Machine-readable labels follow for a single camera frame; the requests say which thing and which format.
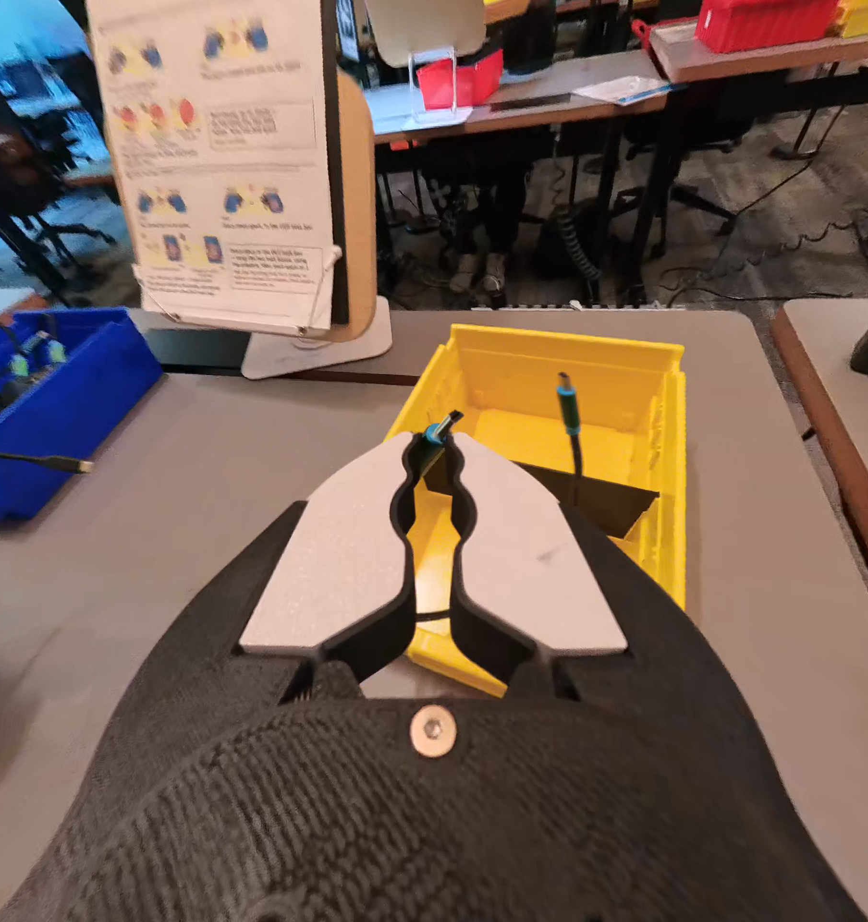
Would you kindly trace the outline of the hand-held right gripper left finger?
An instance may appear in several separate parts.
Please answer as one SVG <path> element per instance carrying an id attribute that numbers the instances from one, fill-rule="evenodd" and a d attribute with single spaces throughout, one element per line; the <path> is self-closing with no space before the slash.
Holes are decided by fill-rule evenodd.
<path id="1" fill-rule="evenodd" d="M 243 653 L 341 662 L 363 681 L 406 651 L 417 617 L 408 533 L 432 447 L 403 432 L 312 492 L 239 637 Z"/>

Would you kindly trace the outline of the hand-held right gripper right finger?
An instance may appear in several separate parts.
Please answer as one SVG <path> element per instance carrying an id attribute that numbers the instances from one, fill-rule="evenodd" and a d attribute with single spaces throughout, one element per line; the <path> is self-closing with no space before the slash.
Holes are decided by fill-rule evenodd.
<path id="1" fill-rule="evenodd" d="M 465 433 L 448 440 L 451 637 L 505 686 L 528 662 L 619 655 L 627 641 L 560 502 Z"/>

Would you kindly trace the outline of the thin black cable blue-collared plug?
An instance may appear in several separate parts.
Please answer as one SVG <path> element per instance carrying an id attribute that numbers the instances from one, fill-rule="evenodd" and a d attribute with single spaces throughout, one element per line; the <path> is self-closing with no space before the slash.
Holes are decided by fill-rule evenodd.
<path id="1" fill-rule="evenodd" d="M 409 531 L 414 553 L 416 621 L 428 628 L 446 621 L 451 602 L 453 555 L 459 536 L 452 524 L 452 489 L 446 440 L 463 413 L 450 411 L 423 432 L 420 476 L 415 487 L 416 520 Z"/>

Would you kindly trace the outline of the blue plastic bin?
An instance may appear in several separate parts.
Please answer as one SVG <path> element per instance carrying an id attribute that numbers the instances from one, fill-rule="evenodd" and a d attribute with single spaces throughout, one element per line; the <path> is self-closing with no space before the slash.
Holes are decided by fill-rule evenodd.
<path id="1" fill-rule="evenodd" d="M 63 344 L 65 364 L 46 364 L 46 338 Z M 13 384 L 12 355 L 34 347 L 41 373 L 29 386 Z M 162 377 L 125 308 L 15 313 L 0 323 L 0 452 L 92 461 Z M 0 524 L 35 518 L 74 476 L 0 462 Z"/>

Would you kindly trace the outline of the white stand base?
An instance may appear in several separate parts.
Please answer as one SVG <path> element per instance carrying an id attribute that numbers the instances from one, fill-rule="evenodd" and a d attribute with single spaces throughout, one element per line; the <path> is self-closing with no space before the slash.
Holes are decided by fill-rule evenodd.
<path id="1" fill-rule="evenodd" d="M 241 374 L 249 381 L 265 380 L 378 358 L 393 343 L 390 302 L 377 296 L 373 319 L 359 337 L 343 342 L 295 339 L 254 333 L 248 341 Z"/>

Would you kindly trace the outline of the brown-edged grey table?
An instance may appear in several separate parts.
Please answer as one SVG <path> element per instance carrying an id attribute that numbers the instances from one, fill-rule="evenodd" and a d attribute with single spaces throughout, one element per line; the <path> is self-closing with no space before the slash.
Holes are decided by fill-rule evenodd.
<path id="1" fill-rule="evenodd" d="M 868 569 L 868 375 L 851 368 L 867 329 L 868 299 L 789 301 L 771 322 L 773 341 Z"/>

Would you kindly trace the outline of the wooden sheet holder board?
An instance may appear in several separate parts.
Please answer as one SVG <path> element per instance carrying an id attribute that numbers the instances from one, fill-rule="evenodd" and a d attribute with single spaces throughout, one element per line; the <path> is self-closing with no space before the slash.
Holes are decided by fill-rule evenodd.
<path id="1" fill-rule="evenodd" d="M 334 243 L 331 326 L 322 339 L 357 340 L 370 328 L 378 296 L 375 134 L 363 91 L 336 63 L 336 3 L 321 1 L 322 74 Z"/>

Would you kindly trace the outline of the printed instruction sheet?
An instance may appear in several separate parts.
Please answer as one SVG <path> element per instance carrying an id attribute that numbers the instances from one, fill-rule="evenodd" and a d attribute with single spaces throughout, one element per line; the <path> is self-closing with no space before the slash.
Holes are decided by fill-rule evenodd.
<path id="1" fill-rule="evenodd" d="M 327 332 L 341 250 L 320 2 L 85 6 L 142 308 Z"/>

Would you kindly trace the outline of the black flat bar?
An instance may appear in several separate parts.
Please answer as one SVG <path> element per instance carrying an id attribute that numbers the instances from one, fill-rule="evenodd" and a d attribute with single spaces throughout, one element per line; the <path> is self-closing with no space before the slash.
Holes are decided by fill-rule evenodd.
<path id="1" fill-rule="evenodd" d="M 493 101 L 489 104 L 489 110 L 492 113 L 504 113 L 524 109 L 552 108 L 565 105 L 570 100 L 571 92 L 566 91 L 559 94 L 520 97 Z"/>

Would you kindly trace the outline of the black office chair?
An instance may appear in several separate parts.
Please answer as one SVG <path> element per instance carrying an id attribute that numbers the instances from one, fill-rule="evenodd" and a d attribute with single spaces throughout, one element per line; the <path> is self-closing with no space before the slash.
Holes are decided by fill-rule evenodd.
<path id="1" fill-rule="evenodd" d="M 46 212 L 71 192 L 40 136 L 0 92 L 0 239 L 18 267 L 40 282 L 54 301 L 85 307 L 84 293 L 102 277 L 74 254 L 65 238 L 89 238 L 109 247 L 117 246 L 117 238 L 80 222 L 48 220 Z"/>
<path id="2" fill-rule="evenodd" d="M 719 93 L 713 90 L 691 90 L 685 107 L 687 115 L 677 127 L 677 146 L 668 168 L 669 185 L 656 213 L 660 233 L 658 243 L 651 250 L 653 258 L 662 257 L 667 250 L 671 203 L 721 218 L 723 223 L 719 230 L 720 236 L 728 235 L 737 221 L 737 212 L 701 196 L 694 186 L 681 183 L 678 177 L 685 161 L 692 154 L 711 151 L 727 154 L 737 149 L 753 127 L 753 120 L 719 115 Z M 653 153 L 660 139 L 668 134 L 669 123 L 664 111 L 643 114 L 629 120 L 624 129 L 625 160 L 632 161 L 639 155 Z"/>

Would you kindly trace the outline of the long grey work table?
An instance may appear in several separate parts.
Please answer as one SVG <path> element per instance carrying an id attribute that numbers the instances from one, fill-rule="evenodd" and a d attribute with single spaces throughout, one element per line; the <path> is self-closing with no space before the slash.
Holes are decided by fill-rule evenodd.
<path id="1" fill-rule="evenodd" d="M 642 38 L 660 76 L 672 85 L 655 172 L 688 149 L 690 123 L 700 109 L 742 120 L 868 104 L 868 36 L 712 52 L 695 38 L 695 28 L 693 19 L 678 20 L 648 27 Z"/>
<path id="2" fill-rule="evenodd" d="M 542 72 L 508 79 L 486 105 L 475 107 L 463 125 L 403 132 L 409 109 L 409 86 L 386 86 L 369 90 L 365 98 L 375 131 L 378 176 L 421 170 L 432 153 L 431 146 L 448 139 L 481 139 L 520 142 L 534 162 L 557 158 L 570 161 L 565 175 L 566 201 L 574 203 L 578 178 L 576 159 L 587 158 L 590 146 L 602 144 L 600 179 L 593 199 L 594 223 L 589 258 L 602 258 L 606 247 L 613 184 L 620 164 L 624 126 L 634 117 L 663 109 L 665 96 L 618 107 L 571 93 L 571 100 L 552 108 L 510 112 L 489 110 L 493 101 L 559 94 L 580 86 L 601 83 L 627 75 L 657 77 L 645 52 L 618 52 L 554 63 Z"/>

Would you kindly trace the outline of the white plastic sleeve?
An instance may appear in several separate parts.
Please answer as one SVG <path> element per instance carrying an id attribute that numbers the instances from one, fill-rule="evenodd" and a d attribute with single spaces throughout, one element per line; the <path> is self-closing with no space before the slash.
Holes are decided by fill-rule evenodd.
<path id="1" fill-rule="evenodd" d="M 647 99 L 663 97 L 672 89 L 671 82 L 664 79 L 627 75 L 601 83 L 580 86 L 571 92 L 579 97 L 593 99 L 604 104 L 625 107 Z"/>

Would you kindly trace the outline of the small red plastic bin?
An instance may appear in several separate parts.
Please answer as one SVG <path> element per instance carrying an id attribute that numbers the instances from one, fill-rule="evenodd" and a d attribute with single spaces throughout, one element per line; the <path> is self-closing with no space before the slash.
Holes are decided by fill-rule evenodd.
<path id="1" fill-rule="evenodd" d="M 504 71 L 504 53 L 500 47 L 474 56 L 472 63 L 458 61 L 459 106 L 477 107 L 497 91 Z M 430 64 L 420 70 L 420 83 L 428 108 L 451 105 L 450 64 Z"/>

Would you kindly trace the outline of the beige rounded board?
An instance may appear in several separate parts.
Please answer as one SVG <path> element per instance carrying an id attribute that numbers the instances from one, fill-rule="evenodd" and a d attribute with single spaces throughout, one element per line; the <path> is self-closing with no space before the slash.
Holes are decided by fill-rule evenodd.
<path id="1" fill-rule="evenodd" d="M 482 1 L 366 1 L 370 28 L 381 60 L 407 67 L 428 52 L 462 58 L 486 43 Z"/>

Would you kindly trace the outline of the large red plastic bin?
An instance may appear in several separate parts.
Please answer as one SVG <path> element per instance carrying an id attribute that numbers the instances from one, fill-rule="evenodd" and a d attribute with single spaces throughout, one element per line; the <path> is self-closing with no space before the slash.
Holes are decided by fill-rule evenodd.
<path id="1" fill-rule="evenodd" d="M 694 38 L 711 52 L 747 52 L 822 39 L 837 1 L 705 1 Z"/>

